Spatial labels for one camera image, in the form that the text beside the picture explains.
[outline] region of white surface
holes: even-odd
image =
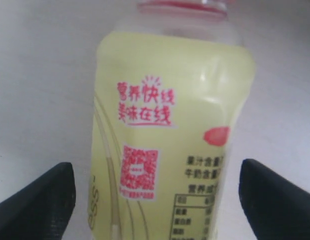
[[[131,6],[0,0],[0,201],[57,162],[72,162],[77,205],[65,240],[90,238],[95,50]],[[237,126],[219,239],[255,240],[238,199],[243,159],[256,158],[310,192],[310,0],[238,0],[230,18],[258,72]]]

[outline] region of bottle label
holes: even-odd
[[[88,222],[96,240],[210,240],[254,77],[242,47],[115,32],[98,49]]]

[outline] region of bottle neck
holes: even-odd
[[[227,18],[226,2],[222,0],[140,0],[137,9],[141,13]]]

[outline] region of qr code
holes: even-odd
[[[136,200],[153,200],[158,162],[158,150],[124,145],[119,188],[122,196]]]

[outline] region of nutrition facts table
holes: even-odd
[[[169,240],[207,240],[214,195],[175,194]]]

